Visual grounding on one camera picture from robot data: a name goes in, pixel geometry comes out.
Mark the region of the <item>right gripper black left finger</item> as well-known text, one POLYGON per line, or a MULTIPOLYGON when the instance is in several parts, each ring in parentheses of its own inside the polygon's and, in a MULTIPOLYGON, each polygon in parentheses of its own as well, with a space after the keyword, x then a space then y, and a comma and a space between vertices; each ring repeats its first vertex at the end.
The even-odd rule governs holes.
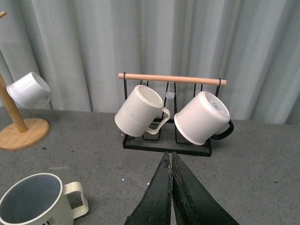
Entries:
POLYGON ((168 152, 159 165, 141 201, 127 217, 126 225, 169 225, 173 192, 173 173, 168 152))

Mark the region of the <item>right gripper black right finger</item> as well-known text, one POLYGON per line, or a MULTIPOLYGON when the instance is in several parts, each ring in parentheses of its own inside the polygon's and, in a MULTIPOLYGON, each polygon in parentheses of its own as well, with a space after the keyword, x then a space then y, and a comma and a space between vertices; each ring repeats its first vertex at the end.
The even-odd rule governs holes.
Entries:
POLYGON ((172 154, 172 197, 178 225, 237 225, 177 153, 172 154))

